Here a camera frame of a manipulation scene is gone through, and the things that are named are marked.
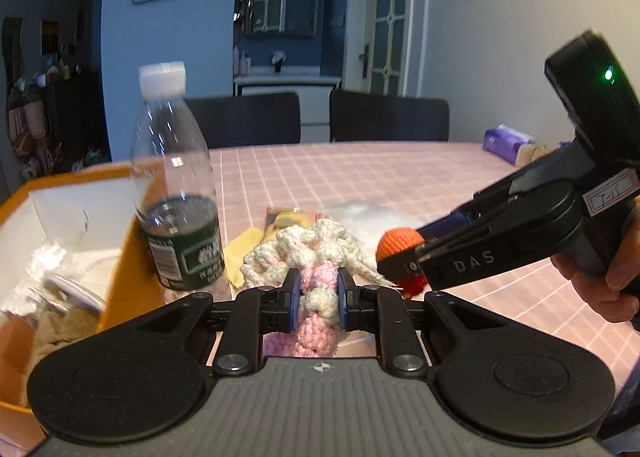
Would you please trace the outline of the person right hand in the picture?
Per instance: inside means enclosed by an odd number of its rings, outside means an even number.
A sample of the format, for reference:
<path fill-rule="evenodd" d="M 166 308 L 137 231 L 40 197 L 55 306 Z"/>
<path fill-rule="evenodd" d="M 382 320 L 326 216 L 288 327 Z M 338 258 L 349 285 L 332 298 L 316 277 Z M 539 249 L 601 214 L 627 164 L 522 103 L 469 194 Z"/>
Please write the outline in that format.
<path fill-rule="evenodd" d="M 608 267 L 605 277 L 582 272 L 575 261 L 558 253 L 551 262 L 572 285 L 591 309 L 610 323 L 632 321 L 639 313 L 639 298 L 625 288 L 639 276 L 639 204 L 634 207 L 631 222 Z"/>

